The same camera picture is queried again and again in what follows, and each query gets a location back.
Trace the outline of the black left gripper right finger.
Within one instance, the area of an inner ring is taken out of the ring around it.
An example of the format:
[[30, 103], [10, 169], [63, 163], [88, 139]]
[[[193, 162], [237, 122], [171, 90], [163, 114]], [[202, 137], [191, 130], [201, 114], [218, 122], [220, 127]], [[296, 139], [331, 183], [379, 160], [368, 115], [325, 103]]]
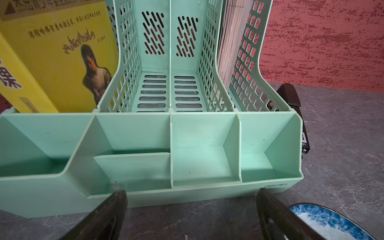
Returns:
[[267, 189], [259, 190], [256, 205], [265, 240], [323, 239]]

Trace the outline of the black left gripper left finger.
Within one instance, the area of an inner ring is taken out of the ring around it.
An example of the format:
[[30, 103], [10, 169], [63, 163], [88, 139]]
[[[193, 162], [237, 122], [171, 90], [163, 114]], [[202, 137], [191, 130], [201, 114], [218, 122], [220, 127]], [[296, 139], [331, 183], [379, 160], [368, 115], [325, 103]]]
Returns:
[[126, 192], [115, 191], [61, 239], [117, 240], [120, 236], [127, 205]]

